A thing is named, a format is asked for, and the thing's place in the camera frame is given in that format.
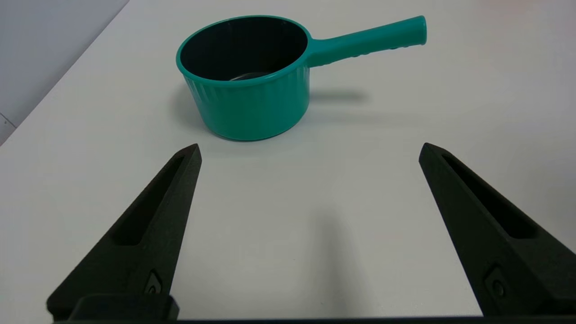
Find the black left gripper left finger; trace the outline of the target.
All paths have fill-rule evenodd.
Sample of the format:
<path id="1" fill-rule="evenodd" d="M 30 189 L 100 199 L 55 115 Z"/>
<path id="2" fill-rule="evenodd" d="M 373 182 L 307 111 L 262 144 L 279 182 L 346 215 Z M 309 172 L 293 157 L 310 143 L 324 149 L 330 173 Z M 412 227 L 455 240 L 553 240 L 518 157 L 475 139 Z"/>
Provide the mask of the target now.
<path id="1" fill-rule="evenodd" d="M 197 144 L 175 153 L 121 217 L 49 296 L 52 316 L 71 316 L 83 298 L 169 293 L 202 156 Z"/>

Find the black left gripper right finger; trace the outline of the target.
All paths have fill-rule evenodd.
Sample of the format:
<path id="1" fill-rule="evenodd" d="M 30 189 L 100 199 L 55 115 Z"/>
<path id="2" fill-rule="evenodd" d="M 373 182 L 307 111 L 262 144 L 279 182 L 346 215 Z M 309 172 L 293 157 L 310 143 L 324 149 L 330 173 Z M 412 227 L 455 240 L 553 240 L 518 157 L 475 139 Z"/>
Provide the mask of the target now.
<path id="1" fill-rule="evenodd" d="M 419 164 L 483 315 L 575 315 L 572 250 L 448 150 Z"/>

